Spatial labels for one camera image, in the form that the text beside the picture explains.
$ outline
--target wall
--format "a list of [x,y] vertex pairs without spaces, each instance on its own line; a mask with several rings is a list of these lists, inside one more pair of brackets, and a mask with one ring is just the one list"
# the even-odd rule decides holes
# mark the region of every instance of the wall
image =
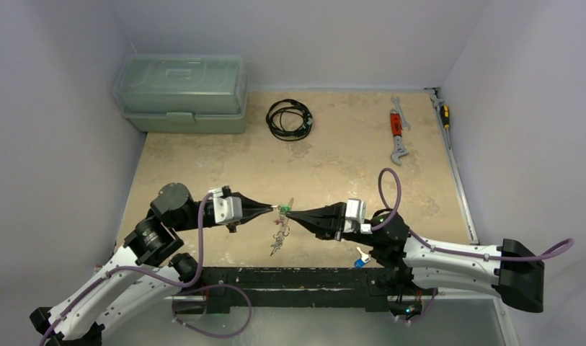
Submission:
[[143,136],[110,90],[130,45],[108,1],[0,0],[0,345],[114,245]]
[[491,1],[441,95],[480,240],[576,240],[522,345],[586,345],[586,0]]
[[488,0],[113,0],[142,53],[238,53],[255,89],[441,85]]

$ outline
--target wooden table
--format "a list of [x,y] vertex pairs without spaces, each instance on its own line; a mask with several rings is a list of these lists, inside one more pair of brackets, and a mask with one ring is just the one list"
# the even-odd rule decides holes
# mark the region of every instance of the wooden table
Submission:
[[[118,244],[146,216],[149,203],[167,183],[181,182],[200,200],[214,187],[293,209],[322,207],[348,198],[368,204],[368,217],[381,209],[377,176],[394,168],[402,181],[400,214],[416,232],[435,240],[468,244],[441,131],[425,93],[400,93],[412,126],[403,133],[409,155],[392,164],[394,147],[386,92],[251,92],[247,130],[238,135],[149,133],[138,164],[119,231]],[[314,115],[309,137],[283,142],[272,136],[265,113],[279,99],[305,103]],[[394,202],[394,180],[386,177],[387,198]],[[205,230],[205,265],[247,267],[352,267],[356,243],[320,241],[294,221],[282,249],[270,257],[278,231],[275,213],[260,216],[230,234],[225,227]],[[197,232],[181,232],[180,252],[197,255]]]

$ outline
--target green storage box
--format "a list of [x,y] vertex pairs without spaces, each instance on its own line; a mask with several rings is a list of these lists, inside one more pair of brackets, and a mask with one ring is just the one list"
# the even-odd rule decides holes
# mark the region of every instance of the green storage box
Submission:
[[115,97],[141,131],[241,133],[247,79],[239,56],[133,54]]

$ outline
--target wrench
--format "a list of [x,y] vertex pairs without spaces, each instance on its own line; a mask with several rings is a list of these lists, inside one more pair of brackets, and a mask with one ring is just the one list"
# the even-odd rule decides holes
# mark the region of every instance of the wrench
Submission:
[[390,98],[390,100],[392,101],[392,103],[394,103],[394,106],[396,107],[396,112],[401,115],[401,121],[403,122],[403,128],[406,128],[408,131],[411,130],[412,129],[411,125],[405,120],[405,117],[403,116],[403,109],[401,108],[401,104],[399,104],[399,97],[392,96]]
[[401,136],[401,115],[395,110],[390,111],[390,127],[392,129],[392,136],[394,137],[394,150],[390,159],[394,164],[401,165],[399,157],[407,155],[409,152],[403,145],[403,137]]

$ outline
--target small blue object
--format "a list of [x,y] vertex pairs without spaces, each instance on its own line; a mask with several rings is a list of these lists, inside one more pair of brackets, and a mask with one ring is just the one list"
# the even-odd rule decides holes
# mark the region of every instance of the small blue object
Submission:
[[359,258],[354,262],[354,268],[362,268],[363,265],[365,265],[365,262],[363,262],[362,258]]

